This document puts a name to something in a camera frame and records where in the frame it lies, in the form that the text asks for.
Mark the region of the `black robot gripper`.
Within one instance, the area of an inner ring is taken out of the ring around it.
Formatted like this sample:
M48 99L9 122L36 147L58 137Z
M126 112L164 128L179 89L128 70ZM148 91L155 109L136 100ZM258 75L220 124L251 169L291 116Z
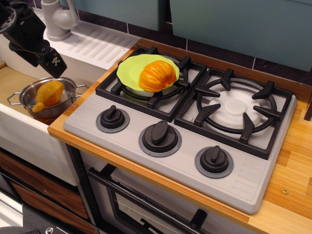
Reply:
M52 77L59 78L67 65L43 38L44 31L45 24L32 7L2 8L2 34L10 41L9 49L34 67L40 65Z

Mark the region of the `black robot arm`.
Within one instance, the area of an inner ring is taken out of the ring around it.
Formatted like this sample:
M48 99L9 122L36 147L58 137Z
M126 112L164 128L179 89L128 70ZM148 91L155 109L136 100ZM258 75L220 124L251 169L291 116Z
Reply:
M67 65L43 38L45 29L30 4L20 0L0 2L0 33L9 40L9 49L32 66L41 66L52 77L59 78Z

